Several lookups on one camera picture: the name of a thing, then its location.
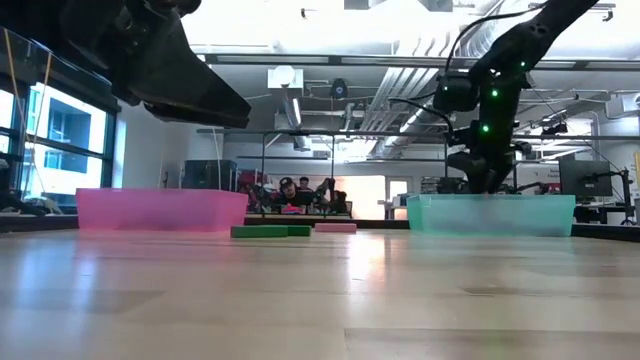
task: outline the cable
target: cable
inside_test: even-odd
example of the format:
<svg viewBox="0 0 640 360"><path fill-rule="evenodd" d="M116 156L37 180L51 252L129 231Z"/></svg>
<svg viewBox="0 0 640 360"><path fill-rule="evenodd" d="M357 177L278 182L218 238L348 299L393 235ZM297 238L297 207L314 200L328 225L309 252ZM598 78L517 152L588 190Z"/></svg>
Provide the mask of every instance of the cable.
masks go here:
<svg viewBox="0 0 640 360"><path fill-rule="evenodd" d="M469 31L471 31L474 27L476 27L477 25L480 25L482 23L485 23L487 21L492 21L492 20L501 20L501 19L509 19L509 18L514 18L514 17L518 17L518 16L522 16L525 15L527 13L533 12L533 11L537 11L542 9L543 7L545 7L547 5L547 2L545 1L542 4L536 5L535 7L532 7L530 9L524 10L524 11L520 11L520 12L515 12L515 13L509 13L509 14L502 14L502 15L492 15L492 16L486 16L483 17L482 19L478 19L474 22L472 22L471 24L467 25L467 27L465 27L460 34L458 35L458 37L456 38L456 41L453 43L453 47L451 47L451 52L449 53L449 57L447 57L447 62L445 64L444 67L444 71L447 72L449 71L449 67L451 66L451 60L453 60L453 55L456 52L456 47L458 46L458 43L460 43L460 41L462 40L462 37L468 33Z"/></svg>
<svg viewBox="0 0 640 360"><path fill-rule="evenodd" d="M262 98L266 98L266 97L271 97L271 94L264 94L264 95L257 95L257 96L249 96L244 98L245 101L250 101L250 100L257 100L257 99L262 99Z"/></svg>
<svg viewBox="0 0 640 360"><path fill-rule="evenodd" d="M534 93L536 93L536 95L538 95L538 97L540 97L541 99L543 99L543 98L542 98L542 95L540 95L540 93L539 93L539 92L537 92L535 88L531 88L531 89L533 90L533 92L534 92ZM551 105L550 105L549 103L547 103L547 102L545 102L545 103L546 103L547 107L551 110L551 112L552 112L553 114L555 114L555 113L556 113L556 111L555 111L555 110L553 110L553 108L551 107ZM566 121L565 121L565 125L567 125L567 128L568 128L569 130L571 130L572 132L575 132L575 131L571 128L571 126L569 126L569 124L568 124ZM598 149L596 149L596 147L595 147L595 146L593 146L590 142L588 142L588 141L587 141L587 140L585 140L585 139L582 139L582 142L584 142L588 147L590 147L590 148L591 148L591 149L592 149L592 150L593 150L593 151L594 151L598 156L600 156L600 157L601 157L601 158L603 158L606 162L608 162L608 163L609 163L609 165L613 166L613 168L614 168L614 169L616 169L616 171L620 172L620 168L618 168L618 167L616 166L616 164L614 164L614 163L613 163L611 160L609 160L606 156L602 155L602 153L601 153L600 151L598 151ZM613 191L618 195L618 200L620 200L620 202L624 202L624 200L622 200L622 199L624 199L624 198L620 195L620 193L618 192L618 190L616 190L616 188L615 188L615 187L613 187L613 186L611 186L611 188L612 188L612 189L613 189Z"/></svg>
<svg viewBox="0 0 640 360"><path fill-rule="evenodd" d="M424 100L424 99L428 99L428 98L432 97L435 94L436 94L436 92L432 91L432 92L424 94L424 95L418 95L418 96L409 98L409 100L413 100L413 101Z"/></svg>
<svg viewBox="0 0 640 360"><path fill-rule="evenodd" d="M583 99L583 98L580 98L579 100L586 101L586 102L592 102L592 103L596 103L596 104L606 104L606 103L608 103L607 100L594 100L594 99Z"/></svg>
<svg viewBox="0 0 640 360"><path fill-rule="evenodd" d="M436 110L436 109L431 109L428 108L426 106L420 105L415 101L411 101L408 99L401 99L401 98L389 98L387 99L387 101L389 101L390 103L404 103L404 104L409 104L413 107L417 107L419 109L422 109L422 111L428 112L429 114L433 114L438 116L439 118L441 118L442 120L444 120L444 122L447 123L447 126L449 128L449 134L453 135L453 124L451 123L451 119L449 119L449 117L443 113L441 113L440 111Z"/></svg>
<svg viewBox="0 0 640 360"><path fill-rule="evenodd" d="M322 101L332 101L333 98L322 98L322 97L317 97L317 96L301 96L301 98L303 99L314 99L314 100L322 100ZM354 97L354 98L342 98L342 99L336 99L338 101L349 101L349 100L368 100L368 99L374 99L375 96L361 96L361 97Z"/></svg>
<svg viewBox="0 0 640 360"><path fill-rule="evenodd" d="M164 168L164 153L166 152L166 146L164 146L164 144L167 141L167 129L166 127L168 126L168 123L164 123L162 124L162 130L164 131L164 141L162 144L162 152L160 153L160 171L158 172L158 184L156 185L156 188L160 189L160 183L162 182L162 170Z"/></svg>
<svg viewBox="0 0 640 360"><path fill-rule="evenodd" d="M40 117L42 116L42 106L44 105L44 95L46 93L47 90L47 84L49 83L49 74L51 72L51 62L52 62L52 58L53 55L51 52L48 53L47 56L47 68L45 70L45 77L44 77L44 88L42 89L42 97L40 99L40 108L38 109L38 117L36 118L36 124L35 124L35 134L33 135L33 137L31 138L31 140L29 140L29 134L27 134L27 119L26 119L26 115L25 115L25 111L24 108L22 107L22 102L19 101L20 98L20 93L18 91L18 82L16 80L16 72L15 72L15 67L13 64L13 50L11 48L11 39L9 37L9 31L7 29L4 29L4 40L7 46L7 57L9 58L9 69L11 72L11 82L13 85L13 93L15 96L15 102L18 104L18 112L20 113L20 133L21 135L24 137L25 142L32 142L33 143L33 149L31 151L31 159L29 161L29 171L27 171L27 178L25 179L25 187L24 187L24 191L21 191L21 198L24 199L25 193L29 187L29 179L30 179L30 175L31 175L31 167L34 166L33 162L36 156L36 145L38 142L38 127L40 126ZM38 180L40 181L40 186L42 187L42 191L44 192L46 189L44 187L44 182L42 181L42 177L40 176L40 173L38 172L38 168L36 166L34 166L34 169L36 171L36 176L38 177Z"/></svg>
<svg viewBox="0 0 640 360"><path fill-rule="evenodd" d="M216 147L216 158L218 159L218 190L222 190L222 170L220 169L220 150L218 149L218 136L216 136L216 129L213 130L213 144Z"/></svg>

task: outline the pink block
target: pink block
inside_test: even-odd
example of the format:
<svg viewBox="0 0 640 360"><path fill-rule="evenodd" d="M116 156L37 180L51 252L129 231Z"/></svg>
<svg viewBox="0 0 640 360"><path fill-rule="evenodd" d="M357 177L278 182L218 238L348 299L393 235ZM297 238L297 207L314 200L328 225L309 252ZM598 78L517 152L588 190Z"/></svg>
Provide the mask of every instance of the pink block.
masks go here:
<svg viewBox="0 0 640 360"><path fill-rule="evenodd" d="M230 231L243 225L246 194L195 189L78 189L82 230Z"/></svg>
<svg viewBox="0 0 640 360"><path fill-rule="evenodd" d="M352 223L316 223L316 232L341 232L355 234L358 226Z"/></svg>

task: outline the wall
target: wall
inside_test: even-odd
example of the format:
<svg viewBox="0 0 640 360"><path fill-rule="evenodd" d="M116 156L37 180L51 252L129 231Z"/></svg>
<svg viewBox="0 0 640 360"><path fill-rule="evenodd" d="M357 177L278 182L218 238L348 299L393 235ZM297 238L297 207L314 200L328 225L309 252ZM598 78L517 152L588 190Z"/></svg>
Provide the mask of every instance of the wall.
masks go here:
<svg viewBox="0 0 640 360"><path fill-rule="evenodd" d="M640 119L638 117L610 120L607 119L602 112L598 113L598 115L598 133L600 135L640 135ZM634 199L640 198L635 163L635 153L640 152L640 143L638 141L599 141L598 148L600 149L600 153L617 168L629 169L629 178L633 181L633 184L630 186L631 201L633 204ZM620 177L616 176L612 178L612 185L622 198L624 192ZM610 213L609 224L618 225L624 218L623 214Z"/></svg>
<svg viewBox="0 0 640 360"><path fill-rule="evenodd" d="M197 124L163 122L143 106L120 103L116 126L114 187L153 188L179 185L185 160L216 159L212 135L197 134ZM217 135L220 151L224 139Z"/></svg>
<svg viewBox="0 0 640 360"><path fill-rule="evenodd" d="M141 105L120 103L120 106L116 158L121 156L121 164L116 164L116 168L121 167L121 171L114 171L114 184L123 188L158 187L163 171L170 171L170 177L173 175L177 182L180 172L176 163L184 156L180 144L185 135L181 129L156 119Z"/></svg>

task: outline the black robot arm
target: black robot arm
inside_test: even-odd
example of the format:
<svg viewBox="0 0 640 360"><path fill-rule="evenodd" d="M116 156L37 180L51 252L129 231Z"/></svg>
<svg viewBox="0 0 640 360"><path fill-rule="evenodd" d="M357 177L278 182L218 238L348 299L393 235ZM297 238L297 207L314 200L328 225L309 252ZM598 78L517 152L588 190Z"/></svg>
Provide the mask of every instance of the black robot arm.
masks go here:
<svg viewBox="0 0 640 360"><path fill-rule="evenodd" d="M245 128L251 106L189 47L180 17L196 11L200 3L0 1L0 26L107 79L117 98L132 106L142 102L162 120ZM4 61L0 75L19 76L10 73Z"/></svg>
<svg viewBox="0 0 640 360"><path fill-rule="evenodd" d="M480 118L450 135L450 145L469 152L449 156L449 166L462 170L472 193L495 193L513 166L511 144L520 92L526 74L556 38L598 0L549 0L540 13L500 36L468 73L447 71L439 81L433 106L443 112L471 111Z"/></svg>

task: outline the green block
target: green block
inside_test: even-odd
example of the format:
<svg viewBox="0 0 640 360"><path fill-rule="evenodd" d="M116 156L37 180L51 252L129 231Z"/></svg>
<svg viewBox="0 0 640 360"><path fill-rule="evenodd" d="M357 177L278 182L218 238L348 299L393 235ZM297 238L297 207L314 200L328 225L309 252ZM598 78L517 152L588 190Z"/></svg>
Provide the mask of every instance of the green block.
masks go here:
<svg viewBox="0 0 640 360"><path fill-rule="evenodd" d="M287 226L264 225L231 227L232 238L275 238L287 237L288 235L289 228Z"/></svg>
<svg viewBox="0 0 640 360"><path fill-rule="evenodd" d="M311 236L311 226L289 225L289 236Z"/></svg>

